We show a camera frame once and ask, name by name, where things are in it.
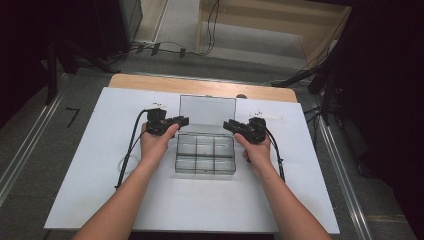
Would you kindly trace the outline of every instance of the person's left hand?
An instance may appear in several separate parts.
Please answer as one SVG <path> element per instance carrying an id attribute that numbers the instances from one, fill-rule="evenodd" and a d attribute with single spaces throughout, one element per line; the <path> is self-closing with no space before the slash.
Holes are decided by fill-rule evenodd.
<path id="1" fill-rule="evenodd" d="M 179 125 L 173 124 L 162 136 L 155 136 L 148 132 L 141 136 L 141 160 L 140 164 L 150 166 L 152 171 L 159 167 L 160 160 L 168 149 L 168 141 L 178 131 Z M 146 131 L 146 123 L 143 123 L 141 132 Z"/>

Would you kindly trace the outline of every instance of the person's right hand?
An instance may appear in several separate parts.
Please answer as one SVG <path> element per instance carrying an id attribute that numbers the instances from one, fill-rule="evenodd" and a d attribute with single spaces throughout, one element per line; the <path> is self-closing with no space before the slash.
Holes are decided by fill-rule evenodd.
<path id="1" fill-rule="evenodd" d="M 166 150 L 168 149 L 168 141 L 175 135 L 178 131 L 179 125 L 173 124 L 168 128 L 168 130 L 162 136 L 155 136 L 146 131 L 146 123 L 143 123 L 141 132 L 141 160 L 140 164 L 148 165 L 152 167 L 152 171 L 156 171 L 159 167 L 159 163 L 162 157 L 165 155 Z"/>
<path id="2" fill-rule="evenodd" d="M 253 171 L 256 175 L 262 175 L 264 171 L 274 169 L 271 163 L 270 157 L 270 146 L 271 141 L 267 136 L 265 140 L 259 144 L 249 143 L 241 134 L 234 134 L 236 141 L 242 145 L 245 150 L 243 151 L 243 157 L 246 160 L 250 160 Z"/>

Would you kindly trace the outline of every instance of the transparent container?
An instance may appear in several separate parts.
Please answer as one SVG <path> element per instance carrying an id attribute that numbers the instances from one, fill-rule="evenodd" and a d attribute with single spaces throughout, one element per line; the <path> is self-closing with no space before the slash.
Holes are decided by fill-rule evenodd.
<path id="1" fill-rule="evenodd" d="M 181 95 L 180 115 L 190 124 L 178 135 L 175 172 L 232 175 L 234 140 L 222 125 L 234 119 L 236 99 Z"/>

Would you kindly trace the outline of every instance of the forearm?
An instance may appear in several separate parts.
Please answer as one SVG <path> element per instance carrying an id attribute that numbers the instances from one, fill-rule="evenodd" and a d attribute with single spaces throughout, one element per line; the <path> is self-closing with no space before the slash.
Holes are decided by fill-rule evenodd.
<path id="1" fill-rule="evenodd" d="M 284 239 L 331 239 L 271 166 L 259 178 Z"/>
<path id="2" fill-rule="evenodd" d="M 153 172 L 140 163 L 74 239 L 128 239 Z"/>

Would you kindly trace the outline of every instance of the white table surface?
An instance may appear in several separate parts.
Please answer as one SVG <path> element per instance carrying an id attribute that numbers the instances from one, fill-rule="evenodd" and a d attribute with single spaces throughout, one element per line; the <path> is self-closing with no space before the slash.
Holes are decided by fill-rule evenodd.
<path id="1" fill-rule="evenodd" d="M 46 221 L 47 229 L 80 228 L 115 192 L 118 165 L 128 148 L 138 113 L 153 102 L 178 116 L 180 94 L 104 88 Z M 321 169 L 298 103 L 237 99 L 236 119 L 252 112 L 282 116 L 267 119 L 287 185 L 329 233 L 339 233 Z M 146 115 L 140 120 L 146 121 Z M 134 230 L 192 232 L 278 232 L 260 183 L 235 143 L 232 176 L 175 173 L 177 138 L 153 176 Z M 137 145 L 133 154 L 140 156 Z M 271 157 L 277 169 L 275 150 Z M 130 161 L 128 170 L 136 164 Z"/>

